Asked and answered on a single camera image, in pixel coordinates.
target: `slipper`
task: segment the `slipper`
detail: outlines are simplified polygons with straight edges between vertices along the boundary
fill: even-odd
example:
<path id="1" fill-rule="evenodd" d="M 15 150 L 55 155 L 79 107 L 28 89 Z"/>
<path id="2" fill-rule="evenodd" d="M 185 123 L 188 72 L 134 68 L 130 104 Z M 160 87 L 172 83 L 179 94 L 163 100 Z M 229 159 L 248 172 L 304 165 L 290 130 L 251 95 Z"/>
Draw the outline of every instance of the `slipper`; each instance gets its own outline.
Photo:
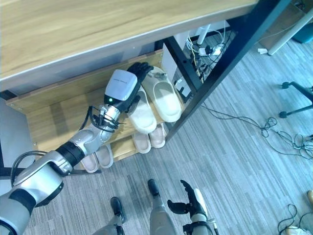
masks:
<path id="1" fill-rule="evenodd" d="M 135 133 L 132 135 L 134 144 L 139 153 L 148 153 L 151 149 L 149 136 L 142 133 Z"/>
<path id="2" fill-rule="evenodd" d="M 165 130 L 163 123 L 156 126 L 156 129 L 149 134 L 151 146 L 162 148 L 165 145 Z"/>
<path id="3" fill-rule="evenodd" d="M 80 162 L 88 173 L 94 173 L 99 169 L 99 163 L 95 153 L 85 156 Z"/>
<path id="4" fill-rule="evenodd" d="M 174 122 L 180 118 L 182 110 L 179 99 L 162 69 L 154 67 L 142 81 L 142 86 L 164 121 Z"/>
<path id="5" fill-rule="evenodd" d="M 152 112 L 146 92 L 142 86 L 140 86 L 137 96 L 140 97 L 139 102 L 134 104 L 127 114 L 131 123 L 138 132 L 148 134 L 155 130 L 157 120 Z"/>
<path id="6" fill-rule="evenodd" d="M 113 165 L 113 153 L 110 144 L 101 146 L 95 154 L 102 168 L 106 169 Z"/>

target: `beige slipper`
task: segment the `beige slipper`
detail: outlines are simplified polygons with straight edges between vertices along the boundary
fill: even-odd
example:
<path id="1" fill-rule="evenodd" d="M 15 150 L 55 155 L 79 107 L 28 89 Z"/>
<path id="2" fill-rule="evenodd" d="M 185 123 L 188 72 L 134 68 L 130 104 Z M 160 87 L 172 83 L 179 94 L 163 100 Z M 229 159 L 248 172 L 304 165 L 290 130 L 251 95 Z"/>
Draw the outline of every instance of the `beige slipper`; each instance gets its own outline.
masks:
<path id="1" fill-rule="evenodd" d="M 110 144 L 101 146 L 95 154 L 102 168 L 109 168 L 113 165 L 113 153 Z"/>
<path id="2" fill-rule="evenodd" d="M 163 125 L 163 123 L 157 125 L 156 129 L 149 134 L 153 148 L 162 148 L 165 145 L 165 130 Z"/>
<path id="3" fill-rule="evenodd" d="M 94 173 L 99 169 L 99 163 L 95 153 L 85 156 L 80 162 L 88 173 Z"/>
<path id="4" fill-rule="evenodd" d="M 134 144 L 139 153 L 148 153 L 151 149 L 149 136 L 147 134 L 135 133 L 132 135 Z"/>

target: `metal frame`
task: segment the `metal frame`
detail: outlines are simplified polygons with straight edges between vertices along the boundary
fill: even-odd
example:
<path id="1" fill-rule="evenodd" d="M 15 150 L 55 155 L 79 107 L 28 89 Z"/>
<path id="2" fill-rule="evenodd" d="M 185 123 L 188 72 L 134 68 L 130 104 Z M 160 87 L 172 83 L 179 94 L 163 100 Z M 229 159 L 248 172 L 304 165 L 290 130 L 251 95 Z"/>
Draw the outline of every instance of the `metal frame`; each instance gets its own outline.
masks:
<path id="1" fill-rule="evenodd" d="M 195 79 L 197 75 L 194 70 L 191 71 L 191 64 L 182 53 L 175 38 L 169 37 L 164 39 L 165 45 L 176 61 L 187 84 L 191 84 L 190 88 L 194 94 L 180 119 L 172 127 L 168 126 L 169 133 L 166 136 L 167 141 L 173 137 L 187 119 L 191 117 L 191 115 L 209 97 L 215 88 L 223 81 L 223 79 L 287 7 L 289 2 L 290 0 L 260 0 L 250 12 L 246 23 L 241 26 L 238 34 L 232 40 L 212 72 L 200 87 L 199 78 L 197 77 L 197 80 Z"/>

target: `white wall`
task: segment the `white wall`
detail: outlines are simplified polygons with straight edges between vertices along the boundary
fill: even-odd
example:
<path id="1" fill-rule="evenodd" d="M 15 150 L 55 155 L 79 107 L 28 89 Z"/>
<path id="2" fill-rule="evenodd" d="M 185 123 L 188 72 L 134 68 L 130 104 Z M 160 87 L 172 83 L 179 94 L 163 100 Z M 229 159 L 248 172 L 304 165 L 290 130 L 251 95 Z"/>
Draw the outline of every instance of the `white wall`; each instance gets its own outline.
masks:
<path id="1" fill-rule="evenodd" d="M 4 167 L 11 167 L 22 153 L 32 150 L 26 116 L 5 104 L 0 98 L 0 141 Z M 30 156 L 19 167 L 28 167 L 34 161 Z M 10 180 L 0 180 L 0 195 L 11 189 Z"/>

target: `tangled cable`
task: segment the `tangled cable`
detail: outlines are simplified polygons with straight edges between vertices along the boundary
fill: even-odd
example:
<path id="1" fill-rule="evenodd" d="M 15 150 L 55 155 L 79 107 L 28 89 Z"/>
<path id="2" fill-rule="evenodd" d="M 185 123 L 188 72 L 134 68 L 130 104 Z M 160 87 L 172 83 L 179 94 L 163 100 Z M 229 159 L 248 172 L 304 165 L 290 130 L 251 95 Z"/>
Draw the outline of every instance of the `tangled cable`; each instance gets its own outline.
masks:
<path id="1" fill-rule="evenodd" d="M 309 161 L 313 161 L 313 140 L 305 140 L 303 135 L 301 134 L 296 134 L 294 137 L 292 137 L 290 134 L 288 134 L 285 131 L 276 131 L 273 129 L 274 126 L 277 125 L 277 119 L 274 117 L 269 117 L 266 121 L 266 123 L 264 124 L 264 126 L 260 126 L 255 120 L 245 117 L 245 116 L 240 116 L 240 117 L 236 117 L 236 116 L 232 116 L 229 114 L 225 114 L 213 109 L 210 109 L 207 107 L 206 103 L 203 103 L 202 105 L 203 108 L 207 109 L 209 111 L 209 113 L 221 120 L 230 120 L 230 119 L 238 119 L 241 121 L 244 121 L 248 124 L 251 124 L 257 128 L 259 128 L 261 130 L 261 135 L 262 137 L 264 137 L 265 141 L 267 142 L 267 144 L 276 152 L 283 154 L 283 155 L 292 155 L 292 156 L 299 156 L 302 157 L 306 160 Z M 269 141 L 268 141 L 268 137 L 269 137 L 269 132 L 274 132 L 275 134 L 277 134 L 284 142 L 286 142 L 288 145 L 290 145 L 292 148 L 297 149 L 299 152 L 297 154 L 294 153 L 283 153 L 279 150 L 277 150 Z"/>

